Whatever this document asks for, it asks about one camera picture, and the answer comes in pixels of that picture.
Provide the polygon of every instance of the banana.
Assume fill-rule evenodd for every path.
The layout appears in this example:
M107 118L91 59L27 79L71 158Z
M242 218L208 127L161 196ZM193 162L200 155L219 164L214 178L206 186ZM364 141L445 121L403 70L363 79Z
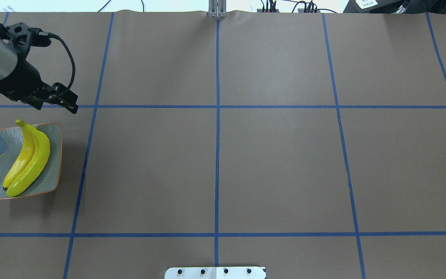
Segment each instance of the banana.
M49 138L46 134L23 121L20 127L22 127L22 130L27 129L32 134L35 145L34 154L27 166L25 166L22 172L8 186L7 196L16 196L25 191L41 174L46 163L48 163L49 154L51 153Z
M8 171L5 180L3 181L3 190L7 190L8 186L15 180L15 178L23 171L23 169L29 164L30 159L34 155L34 139L32 138L32 134L28 129L25 129L25 122L18 119L15 121L17 125L22 128L23 134L23 146L22 150L20 150L20 154L18 155L16 161L14 162L11 169Z

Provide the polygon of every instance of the white metal plate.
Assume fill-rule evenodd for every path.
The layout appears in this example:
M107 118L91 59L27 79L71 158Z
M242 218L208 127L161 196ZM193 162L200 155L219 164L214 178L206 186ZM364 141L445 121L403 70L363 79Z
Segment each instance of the white metal plate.
M170 268L165 272L165 279L266 279L266 268L264 267Z

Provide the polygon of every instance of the sticker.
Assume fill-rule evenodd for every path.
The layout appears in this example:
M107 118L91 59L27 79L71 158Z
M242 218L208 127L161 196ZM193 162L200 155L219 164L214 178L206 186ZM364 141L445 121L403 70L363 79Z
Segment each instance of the sticker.
M361 9L367 9L369 7L377 5L376 0L355 0L355 2L357 3L357 5L359 5Z

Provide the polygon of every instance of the gray table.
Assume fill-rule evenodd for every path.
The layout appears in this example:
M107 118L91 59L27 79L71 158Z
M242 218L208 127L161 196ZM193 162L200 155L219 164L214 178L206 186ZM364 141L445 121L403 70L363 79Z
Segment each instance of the gray table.
M0 278L446 278L446 16L0 14L60 35L57 191L0 201ZM68 83L54 42L28 60Z

